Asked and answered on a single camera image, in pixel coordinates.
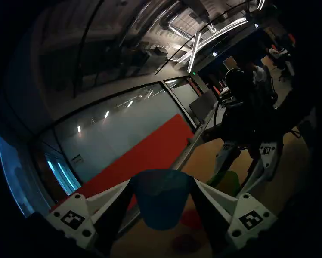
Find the led strip light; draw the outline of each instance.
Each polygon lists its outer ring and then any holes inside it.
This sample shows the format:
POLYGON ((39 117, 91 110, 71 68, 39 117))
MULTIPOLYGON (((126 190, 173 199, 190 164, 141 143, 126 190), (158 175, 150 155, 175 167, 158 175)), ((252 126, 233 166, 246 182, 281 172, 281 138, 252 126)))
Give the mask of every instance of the led strip light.
MULTIPOLYGON (((223 29, 219 30, 217 33, 213 34, 211 37, 207 38, 206 40, 202 41, 201 43, 198 44, 198 47, 196 49, 196 52, 198 52, 200 49, 202 49, 204 46, 206 46, 208 43, 211 41, 215 40, 219 36, 222 36, 223 34, 227 33, 228 31, 231 31, 232 29, 235 29, 238 26, 241 26, 245 23, 247 23, 247 19, 245 17, 237 19, 224 27, 223 29)), ((186 54, 184 54, 181 58, 179 58, 177 61, 178 63, 184 62, 187 60, 187 58, 191 57, 192 55, 192 50, 188 51, 186 54)))
POLYGON ((264 3, 265 3, 265 0, 260 0, 259 5, 258 5, 258 8, 257 8, 259 11, 261 11, 264 3))
POLYGON ((195 35, 195 42, 193 43, 193 50, 192 51, 192 54, 191 54, 191 57, 190 57, 190 62, 189 62, 189 68, 187 69, 187 72, 190 73, 191 70, 192 70, 192 66, 193 66, 193 62, 195 61, 195 56, 196 56, 196 53, 197 53, 197 48, 199 46, 199 40, 201 39, 201 33, 200 32, 196 32, 196 35, 195 35))

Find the black cable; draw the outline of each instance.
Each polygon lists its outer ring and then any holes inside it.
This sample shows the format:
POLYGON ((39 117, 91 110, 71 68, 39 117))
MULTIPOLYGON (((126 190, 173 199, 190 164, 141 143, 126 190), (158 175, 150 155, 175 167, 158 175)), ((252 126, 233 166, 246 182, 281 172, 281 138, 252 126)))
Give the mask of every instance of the black cable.
MULTIPOLYGON (((22 119, 18 116, 18 114, 15 112, 15 110, 13 109, 12 105, 9 102, 8 99, 8 95, 6 92, 6 88, 3 86, 2 87, 2 91, 3 91, 3 96, 9 106, 9 108, 12 110, 14 116, 16 117, 16 119, 20 122, 20 124, 33 136, 35 136, 36 134, 22 121, 22 119)), ((46 142, 44 142, 43 140, 39 139, 39 141, 41 141, 42 143, 44 143, 45 145, 47 145, 48 147, 50 147, 51 149, 53 149, 54 151, 58 152, 59 154, 62 154, 61 152, 59 152, 58 150, 56 150, 55 148, 53 148, 52 146, 48 145, 46 142)))

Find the office chair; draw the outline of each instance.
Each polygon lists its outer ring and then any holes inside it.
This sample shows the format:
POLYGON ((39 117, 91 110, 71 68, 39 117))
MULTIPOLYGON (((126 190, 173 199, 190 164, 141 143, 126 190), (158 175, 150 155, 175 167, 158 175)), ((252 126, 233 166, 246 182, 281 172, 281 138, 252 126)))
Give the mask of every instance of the office chair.
POLYGON ((273 84, 273 78, 271 76, 269 68, 266 65, 263 65, 263 69, 267 75, 267 83, 265 85, 266 86, 266 89, 265 89, 266 97, 270 98, 271 104, 273 106, 278 100, 278 94, 275 91, 275 86, 273 84))
POLYGON ((278 77, 278 81, 281 81, 282 78, 286 78, 289 76, 289 71, 285 64, 285 61, 282 59, 275 59, 271 54, 267 53, 267 56, 271 59, 274 66, 281 70, 281 75, 278 77))

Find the green object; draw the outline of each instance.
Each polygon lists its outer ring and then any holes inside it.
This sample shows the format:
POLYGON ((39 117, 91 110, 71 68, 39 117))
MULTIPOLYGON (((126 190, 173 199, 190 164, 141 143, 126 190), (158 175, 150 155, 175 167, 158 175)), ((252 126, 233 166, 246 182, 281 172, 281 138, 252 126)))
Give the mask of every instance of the green object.
POLYGON ((233 171, 220 172, 206 184, 230 196, 235 196, 240 188, 238 175, 233 171))

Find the glass wall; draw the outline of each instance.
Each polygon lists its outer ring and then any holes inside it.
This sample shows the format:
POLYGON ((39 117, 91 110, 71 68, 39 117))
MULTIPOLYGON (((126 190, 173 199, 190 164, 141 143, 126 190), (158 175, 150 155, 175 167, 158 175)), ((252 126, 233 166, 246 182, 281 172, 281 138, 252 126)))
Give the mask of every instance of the glass wall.
POLYGON ((176 114, 186 120, 167 90, 156 83, 74 114, 55 131, 73 170, 85 183, 176 114))
POLYGON ((199 87, 191 80, 190 77, 171 79, 165 81, 165 83, 184 106, 195 124, 199 126, 200 122, 189 106, 193 101, 201 96, 202 92, 199 87))

